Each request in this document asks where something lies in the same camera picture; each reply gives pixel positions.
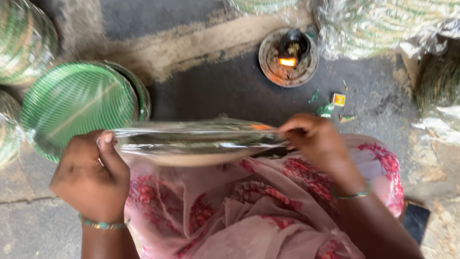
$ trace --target bangle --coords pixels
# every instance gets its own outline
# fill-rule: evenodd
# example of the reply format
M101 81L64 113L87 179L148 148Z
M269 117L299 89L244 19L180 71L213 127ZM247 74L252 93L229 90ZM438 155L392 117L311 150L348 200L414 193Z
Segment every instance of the bangle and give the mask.
M369 195L369 190L370 190L369 183L367 183L366 189L363 192L355 193L350 196L337 196L335 195L335 192L332 191L332 195L334 196L334 198L341 199L341 200L357 199L357 198L367 197Z
M128 226L130 219L126 223L105 223L105 222L98 222L90 220L84 217L81 213L78 214L78 218L81 222L87 226L90 226L95 229L101 230L119 230Z

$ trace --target striped paper plate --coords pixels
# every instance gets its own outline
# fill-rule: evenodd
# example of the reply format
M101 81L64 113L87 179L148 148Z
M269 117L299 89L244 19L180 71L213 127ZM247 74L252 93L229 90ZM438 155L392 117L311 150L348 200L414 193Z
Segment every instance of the striped paper plate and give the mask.
M51 20L29 0L2 0L0 10L0 83L35 80L58 52Z
M8 93L0 91L0 168L14 161L21 146L18 120L21 107Z
M152 104L150 101L150 95L147 88L144 86L142 81L137 77L134 73L132 73L129 69L107 60L100 60L96 63L105 64L110 66L111 68L115 69L119 72L122 76L124 76L131 84L131 86L136 91L136 96L138 97L139 101L139 121L147 121L150 119L150 110L152 108Z
M129 82L108 66L69 62L48 70L31 86L21 121L27 140L58 162L70 138L115 129L138 118Z

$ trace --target plastic wrap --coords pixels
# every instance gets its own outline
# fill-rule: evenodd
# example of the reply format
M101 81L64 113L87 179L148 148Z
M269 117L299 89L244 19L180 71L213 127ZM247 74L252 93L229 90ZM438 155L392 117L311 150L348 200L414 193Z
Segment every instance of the plastic wrap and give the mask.
M224 5L227 16L270 15L296 28L311 23L311 0L224 0ZM267 28L277 29L279 24L267 24Z
M122 153L148 156L163 165L219 164L283 146L266 124L217 118L192 122L150 122L112 130Z
M415 127L429 130L429 138L460 146L460 56L427 64L417 92L422 119Z
M8 93L0 90L0 168L19 154L23 131L18 123L21 107Z
M0 2L0 83L31 82L57 55L56 29L29 0Z
M27 140L58 162L71 137L117 129L149 118L150 98L140 80L114 63L68 62L46 71L30 87L21 121Z
M273 14L284 8L293 7L298 0L228 0L230 5L251 14Z
M318 0L318 49L329 60L359 59L400 46L409 57L443 53L437 34L460 38L458 0Z

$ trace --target pink saree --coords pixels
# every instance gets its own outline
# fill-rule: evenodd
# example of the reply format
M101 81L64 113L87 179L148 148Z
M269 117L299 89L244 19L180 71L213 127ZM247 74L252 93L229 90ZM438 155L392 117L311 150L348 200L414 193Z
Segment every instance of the pink saree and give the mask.
M396 155L365 135L343 135L350 157L397 217L403 189ZM332 179L298 152L207 167L132 160L125 216L142 259L364 258L337 225Z

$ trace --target fingernail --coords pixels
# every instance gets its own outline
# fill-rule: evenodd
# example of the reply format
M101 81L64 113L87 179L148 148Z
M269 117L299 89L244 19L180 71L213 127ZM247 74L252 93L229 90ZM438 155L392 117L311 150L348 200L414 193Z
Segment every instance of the fingernail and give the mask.
M112 142L113 138L113 133L107 133L107 135L104 136L104 142L107 144L110 144Z

